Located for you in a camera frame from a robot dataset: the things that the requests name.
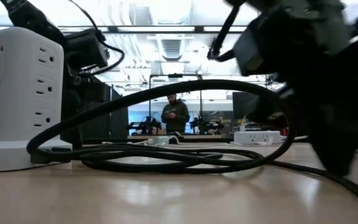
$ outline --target cable bundle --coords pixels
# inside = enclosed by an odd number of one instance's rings
[[[101,68],[100,70],[97,70],[95,72],[89,72],[90,70],[96,68],[96,66],[91,66],[85,70],[83,70],[83,72],[85,74],[82,74],[81,76],[85,76],[85,77],[90,77],[90,76],[93,76],[93,75],[100,75],[102,73],[105,73],[105,72],[108,72],[110,71],[111,69],[117,67],[122,61],[124,61],[125,59],[125,53],[123,50],[117,48],[117,47],[113,47],[109,44],[106,43],[106,38],[104,37],[103,33],[101,32],[101,30],[98,28],[98,26],[96,25],[96,23],[94,22],[94,20],[92,19],[91,15],[89,15],[88,12],[86,12],[82,7],[80,7],[80,5],[78,5],[76,2],[74,2],[73,0],[68,0],[70,1],[71,3],[73,3],[88,19],[89,21],[92,23],[92,26],[94,27],[94,29],[97,31],[97,38],[99,40],[99,42],[104,45],[105,47],[107,47],[108,49],[112,50],[112,51],[115,51],[115,52],[118,52],[121,56],[119,57],[119,59],[117,60],[117,62],[115,62],[114,64],[112,65],[109,65],[105,68]]]
[[[218,51],[211,51],[211,58],[218,57]],[[163,149],[160,147],[141,146],[135,144],[106,144],[100,146],[84,147],[77,151],[70,149],[39,149],[39,147],[59,135],[60,133],[90,121],[106,113],[126,108],[155,98],[200,90],[236,90],[247,91],[271,101],[281,109],[287,119],[289,133],[284,143],[271,155],[262,156],[257,152],[236,149]],[[284,154],[295,138],[296,122],[288,105],[274,92],[251,83],[230,80],[197,80],[156,87],[150,90],[134,93],[118,100],[105,103],[91,110],[85,111],[73,118],[62,121],[34,137],[27,145],[27,152],[36,156],[49,158],[51,161],[64,162],[79,160],[93,169],[110,170],[115,172],[153,172],[163,174],[218,174],[252,169],[262,165],[279,166],[309,174],[320,175],[335,181],[356,196],[358,185],[343,177],[332,175],[325,170],[311,167],[278,162],[275,159]],[[224,154],[235,154],[244,157],[241,161],[227,161],[222,159]],[[125,164],[110,161],[124,157],[149,157],[173,161],[167,164]],[[208,164],[210,168],[196,168],[194,166]]]

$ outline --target white power strip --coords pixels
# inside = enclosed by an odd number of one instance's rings
[[[31,30],[0,30],[0,171],[40,166],[26,145],[60,122],[63,58],[60,45]],[[71,147],[59,136],[42,146]]]
[[[234,133],[234,142],[236,144],[271,144],[281,141],[282,137],[279,131],[236,131]]]

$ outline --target table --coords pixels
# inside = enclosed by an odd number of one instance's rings
[[[150,138],[154,138],[157,137],[158,135],[154,135],[154,136],[142,136],[142,135],[138,135],[138,136],[128,136],[128,139],[150,139]],[[207,135],[207,134],[189,134],[189,135],[183,135],[183,138],[185,139],[217,139],[217,138],[222,138],[221,135]]]
[[[320,167],[307,144],[295,144],[280,160]],[[358,156],[351,179],[358,183]],[[272,166],[225,175],[152,175],[72,162],[0,173],[0,223],[350,224],[358,223],[358,198],[323,178]]]

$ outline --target dark jacket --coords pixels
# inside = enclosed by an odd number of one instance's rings
[[[174,113],[175,119],[165,118],[168,113]],[[186,104],[181,99],[177,100],[174,104],[165,105],[162,110],[161,120],[167,124],[167,132],[178,131],[180,133],[185,132],[186,123],[189,122],[190,115]]]

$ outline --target person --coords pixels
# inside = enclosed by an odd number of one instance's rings
[[[175,95],[167,96],[169,104],[162,110],[161,120],[166,125],[167,134],[175,131],[185,132],[186,123],[189,122],[190,115],[188,108],[181,99]]]

